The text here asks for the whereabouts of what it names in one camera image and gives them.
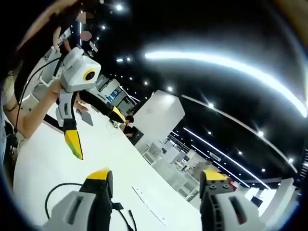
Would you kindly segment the person's left hand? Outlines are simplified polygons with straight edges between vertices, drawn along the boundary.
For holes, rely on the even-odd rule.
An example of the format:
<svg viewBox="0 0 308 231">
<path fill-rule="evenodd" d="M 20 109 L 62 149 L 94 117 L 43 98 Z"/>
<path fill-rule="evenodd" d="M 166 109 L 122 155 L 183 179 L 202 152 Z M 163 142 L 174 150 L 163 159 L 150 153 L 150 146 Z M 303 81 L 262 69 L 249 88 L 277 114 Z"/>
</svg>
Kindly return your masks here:
<svg viewBox="0 0 308 231">
<path fill-rule="evenodd" d="M 62 90 L 63 87 L 61 85 L 61 82 L 59 79 L 55 79 L 50 86 L 48 87 L 48 97 L 50 99 L 52 99 L 53 101 L 56 101 L 56 99 L 58 98 L 58 94 L 60 92 L 60 90 Z"/>
</svg>

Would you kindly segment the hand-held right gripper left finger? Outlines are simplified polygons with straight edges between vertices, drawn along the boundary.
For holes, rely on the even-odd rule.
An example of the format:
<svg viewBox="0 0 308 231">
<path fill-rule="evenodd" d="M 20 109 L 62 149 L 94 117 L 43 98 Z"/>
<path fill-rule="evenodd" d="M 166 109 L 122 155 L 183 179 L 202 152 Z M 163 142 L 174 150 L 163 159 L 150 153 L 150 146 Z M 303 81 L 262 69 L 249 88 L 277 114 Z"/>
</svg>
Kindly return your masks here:
<svg viewBox="0 0 308 231">
<path fill-rule="evenodd" d="M 79 191 L 71 191 L 52 209 L 44 231 L 108 231 L 113 174 L 108 168 L 87 176 Z"/>
</svg>

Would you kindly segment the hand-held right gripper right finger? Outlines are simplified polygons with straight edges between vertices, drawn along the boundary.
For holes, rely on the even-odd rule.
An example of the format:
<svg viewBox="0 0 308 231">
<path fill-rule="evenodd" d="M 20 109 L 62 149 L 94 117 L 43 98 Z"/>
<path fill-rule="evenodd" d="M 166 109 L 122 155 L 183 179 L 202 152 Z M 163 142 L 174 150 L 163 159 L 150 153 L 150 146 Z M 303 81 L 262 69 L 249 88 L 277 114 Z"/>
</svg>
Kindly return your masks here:
<svg viewBox="0 0 308 231">
<path fill-rule="evenodd" d="M 204 231 L 261 231 L 258 207 L 232 189 L 227 178 L 214 170 L 200 173 L 200 214 Z"/>
</svg>

